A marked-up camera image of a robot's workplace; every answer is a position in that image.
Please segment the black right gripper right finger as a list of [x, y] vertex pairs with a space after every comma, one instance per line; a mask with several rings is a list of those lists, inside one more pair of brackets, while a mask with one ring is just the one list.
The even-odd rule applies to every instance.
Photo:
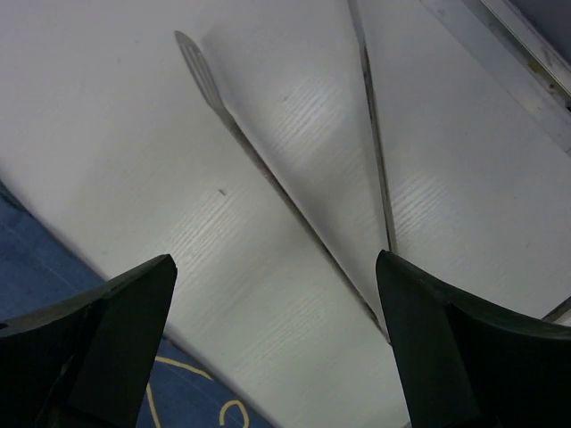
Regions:
[[465, 292], [389, 251], [377, 286], [414, 427], [568, 427], [570, 329]]

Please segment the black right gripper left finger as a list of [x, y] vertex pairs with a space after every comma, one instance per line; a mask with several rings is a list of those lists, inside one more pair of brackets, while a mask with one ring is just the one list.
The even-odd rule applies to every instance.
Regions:
[[164, 254], [1, 324], [3, 427], [133, 427], [177, 279]]

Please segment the silver metal tongs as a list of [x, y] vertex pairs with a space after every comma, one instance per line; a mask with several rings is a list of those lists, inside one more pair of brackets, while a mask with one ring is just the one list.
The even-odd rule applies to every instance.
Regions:
[[[393, 207], [386, 174], [385, 154], [381, 137], [381, 126], [378, 117], [376, 91], [374, 88], [374, 79], [372, 76], [372, 69], [368, 55], [365, 29], [363, 28], [358, 3], [356, 1], [349, 1], [347, 4], [351, 14], [352, 26], [360, 51], [360, 65], [367, 98], [369, 123], [375, 148], [382, 213], [385, 221], [385, 236], [387, 238], [388, 250], [391, 252], [397, 252], [398, 240], [396, 237]], [[268, 163], [263, 159], [260, 152], [257, 150], [257, 148], [255, 148], [254, 144], [252, 144], [252, 142], [249, 140], [246, 133], [238, 125], [236, 118], [224, 104], [211, 67], [204, 57], [203, 52], [201, 51], [198, 44], [191, 37], [179, 30], [174, 32], [174, 38], [184, 58], [186, 66], [191, 73], [194, 82], [206, 104], [218, 116], [219, 120], [227, 129], [228, 133], [237, 141], [242, 151], [250, 159], [252, 164], [256, 167], [257, 170], [259, 170], [269, 185], [271, 185], [281, 201], [295, 217], [298, 224], [304, 229], [310, 239], [326, 257], [331, 267], [336, 271], [338, 275], [340, 275], [345, 284], [353, 290], [353, 293], [360, 301], [361, 306], [368, 312], [368, 315], [374, 321], [378, 330], [384, 336], [385, 340], [389, 342], [391, 339], [385, 321], [380, 316], [376, 315], [373, 308], [366, 302], [364, 296], [358, 290], [355, 283], [343, 270], [341, 264], [335, 258], [334, 254], [327, 248], [327, 245], [319, 236], [318, 231], [316, 231], [311, 222], [304, 216], [298, 205], [291, 198], [287, 190], [282, 186], [279, 179], [271, 170]]]

